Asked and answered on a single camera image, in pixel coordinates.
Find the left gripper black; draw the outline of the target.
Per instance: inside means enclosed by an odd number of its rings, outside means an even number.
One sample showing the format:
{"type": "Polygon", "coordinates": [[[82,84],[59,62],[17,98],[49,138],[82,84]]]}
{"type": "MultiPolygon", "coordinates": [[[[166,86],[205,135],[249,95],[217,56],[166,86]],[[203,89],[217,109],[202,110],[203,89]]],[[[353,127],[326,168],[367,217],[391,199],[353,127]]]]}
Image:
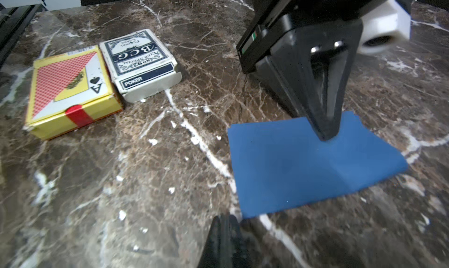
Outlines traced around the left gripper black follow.
{"type": "MultiPolygon", "coordinates": [[[[331,140],[340,129],[361,17],[385,1],[253,0],[256,16],[237,45],[242,70],[256,69],[292,118],[307,117],[320,140],[331,140]]],[[[402,1],[411,16],[412,0],[402,1]]]]}

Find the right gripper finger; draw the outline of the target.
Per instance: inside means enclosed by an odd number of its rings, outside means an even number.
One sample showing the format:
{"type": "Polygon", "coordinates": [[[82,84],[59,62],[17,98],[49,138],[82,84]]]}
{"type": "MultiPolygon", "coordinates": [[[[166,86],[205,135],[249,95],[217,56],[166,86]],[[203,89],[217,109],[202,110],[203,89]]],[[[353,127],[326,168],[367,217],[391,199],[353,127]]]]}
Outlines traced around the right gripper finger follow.
{"type": "Polygon", "coordinates": [[[198,263],[199,268],[249,268],[250,257],[240,224],[231,214],[217,215],[198,263]]]}

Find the blue square paper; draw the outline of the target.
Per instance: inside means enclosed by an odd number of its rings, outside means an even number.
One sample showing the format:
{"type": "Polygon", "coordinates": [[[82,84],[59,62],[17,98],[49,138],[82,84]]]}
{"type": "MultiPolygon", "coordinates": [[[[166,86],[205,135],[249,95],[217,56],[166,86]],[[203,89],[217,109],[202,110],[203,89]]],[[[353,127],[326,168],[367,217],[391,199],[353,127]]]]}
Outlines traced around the blue square paper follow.
{"type": "Polygon", "coordinates": [[[304,117],[235,124],[228,139],[243,218],[355,193],[408,169],[401,152],[350,111],[328,141],[304,117]]]}

